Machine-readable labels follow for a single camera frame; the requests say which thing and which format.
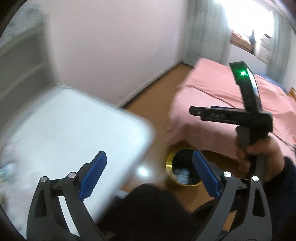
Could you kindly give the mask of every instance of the dark sleeve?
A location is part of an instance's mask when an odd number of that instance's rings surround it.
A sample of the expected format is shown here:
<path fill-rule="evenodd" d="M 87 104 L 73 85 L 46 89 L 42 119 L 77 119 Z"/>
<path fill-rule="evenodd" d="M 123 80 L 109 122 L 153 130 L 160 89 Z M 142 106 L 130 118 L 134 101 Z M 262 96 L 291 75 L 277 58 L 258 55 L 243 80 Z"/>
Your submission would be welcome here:
<path fill-rule="evenodd" d="M 271 213 L 273 235 L 281 231 L 296 211 L 296 167 L 288 157 L 284 159 L 283 171 L 263 185 Z"/>

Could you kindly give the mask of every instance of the bright window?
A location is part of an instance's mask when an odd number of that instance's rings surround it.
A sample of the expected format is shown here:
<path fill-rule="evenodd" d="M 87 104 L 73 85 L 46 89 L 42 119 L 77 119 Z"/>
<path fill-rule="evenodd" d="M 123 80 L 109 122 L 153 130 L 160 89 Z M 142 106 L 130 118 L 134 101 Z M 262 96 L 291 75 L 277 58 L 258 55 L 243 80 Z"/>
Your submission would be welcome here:
<path fill-rule="evenodd" d="M 220 0 L 225 8 L 231 29 L 241 35 L 251 36 L 254 29 L 257 42 L 263 34 L 274 32 L 273 13 L 254 0 Z"/>

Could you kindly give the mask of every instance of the wooden floor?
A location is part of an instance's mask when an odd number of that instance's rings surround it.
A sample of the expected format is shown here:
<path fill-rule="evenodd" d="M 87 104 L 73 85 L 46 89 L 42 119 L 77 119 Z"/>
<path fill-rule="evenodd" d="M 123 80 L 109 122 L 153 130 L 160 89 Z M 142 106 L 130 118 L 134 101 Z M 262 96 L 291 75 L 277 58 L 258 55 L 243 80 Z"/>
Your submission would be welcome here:
<path fill-rule="evenodd" d="M 154 125 L 156 138 L 150 150 L 123 187 L 123 190 L 130 192 L 140 184 L 153 183 L 160 188 L 170 189 L 188 211 L 195 210 L 212 198 L 208 196 L 203 185 L 195 187 L 176 187 L 172 185 L 173 182 L 166 173 L 165 162 L 169 153 L 173 150 L 181 147 L 190 147 L 185 142 L 172 147 L 167 146 L 166 138 L 168 132 L 166 128 L 168 126 L 170 105 L 175 93 L 178 91 L 177 86 L 184 81 L 191 69 L 188 65 L 179 64 L 126 106 L 127 110 L 146 118 Z M 204 154 L 209 161 L 215 162 L 221 170 L 228 170 L 236 177 L 243 176 L 238 171 L 237 162 L 210 151 L 205 151 Z M 233 215 L 228 219 L 226 228 L 229 228 L 232 218 Z"/>

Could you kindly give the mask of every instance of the pink bedsheet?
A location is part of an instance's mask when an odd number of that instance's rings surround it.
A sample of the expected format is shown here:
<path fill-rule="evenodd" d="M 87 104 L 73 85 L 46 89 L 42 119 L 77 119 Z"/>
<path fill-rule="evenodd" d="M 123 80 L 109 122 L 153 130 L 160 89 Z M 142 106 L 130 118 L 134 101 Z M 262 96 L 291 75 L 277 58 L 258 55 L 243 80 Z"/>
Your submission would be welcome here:
<path fill-rule="evenodd" d="M 280 139 L 293 144 L 296 135 L 296 112 L 289 97 L 277 86 L 255 75 L 263 109 L 273 114 L 274 134 L 285 156 L 295 162 L 293 148 Z M 199 150 L 211 150 L 236 159 L 235 125 L 201 121 L 189 114 L 190 106 L 243 108 L 239 87 L 229 67 L 201 59 L 180 85 L 172 102 L 170 117 L 170 145 L 185 140 Z"/>

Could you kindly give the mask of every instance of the white wall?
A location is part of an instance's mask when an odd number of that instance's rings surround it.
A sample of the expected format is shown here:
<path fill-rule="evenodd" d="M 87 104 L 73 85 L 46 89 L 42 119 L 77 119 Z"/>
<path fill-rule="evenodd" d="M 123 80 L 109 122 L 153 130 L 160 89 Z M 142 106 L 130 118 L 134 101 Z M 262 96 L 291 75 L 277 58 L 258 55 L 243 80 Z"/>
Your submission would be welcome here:
<path fill-rule="evenodd" d="M 31 0 L 59 80 L 124 104 L 181 59 L 184 0 Z"/>
<path fill-rule="evenodd" d="M 232 62 L 244 61 L 254 74 L 265 75 L 267 64 L 258 59 L 253 54 L 230 44 L 227 64 Z"/>
<path fill-rule="evenodd" d="M 290 54 L 286 73 L 283 77 L 282 85 L 289 90 L 291 87 L 296 88 L 296 35 L 293 30 L 290 31 L 291 34 L 291 44 L 290 44 Z"/>

